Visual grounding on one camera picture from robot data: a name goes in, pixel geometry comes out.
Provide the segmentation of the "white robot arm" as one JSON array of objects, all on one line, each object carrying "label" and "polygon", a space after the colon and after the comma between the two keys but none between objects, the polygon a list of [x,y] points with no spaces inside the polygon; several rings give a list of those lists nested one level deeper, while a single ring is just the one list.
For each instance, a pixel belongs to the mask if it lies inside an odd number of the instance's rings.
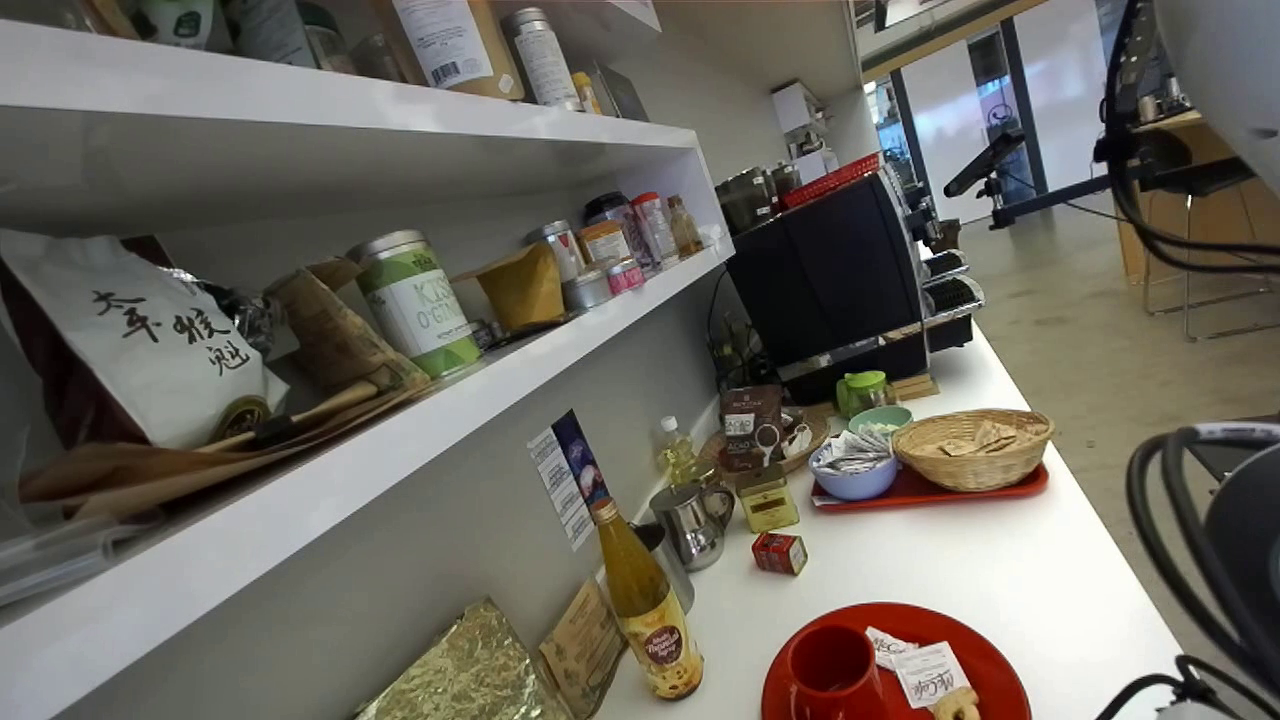
[{"label": "white robot arm", "polygon": [[[1138,212],[1138,125],[1123,107],[1123,72],[1139,68],[1139,17],[1156,19],[1156,40],[1201,117],[1245,170],[1277,188],[1280,148],[1270,139],[1270,130],[1280,125],[1280,0],[1127,0],[1107,61],[1099,152],[1122,217],[1156,261],[1183,273],[1224,273],[1224,261],[1210,263],[1210,251],[1224,258],[1224,244],[1210,247],[1205,240],[1166,235]],[[1210,511],[1197,511],[1183,487],[1183,454],[1194,446],[1245,441],[1257,441],[1257,454],[1224,478]],[[1123,469],[1127,511],[1156,576],[1245,674],[1237,693],[1257,709],[1257,720],[1280,720],[1280,709],[1270,703],[1280,693],[1277,463],[1277,426],[1224,419],[1148,436]]]}]

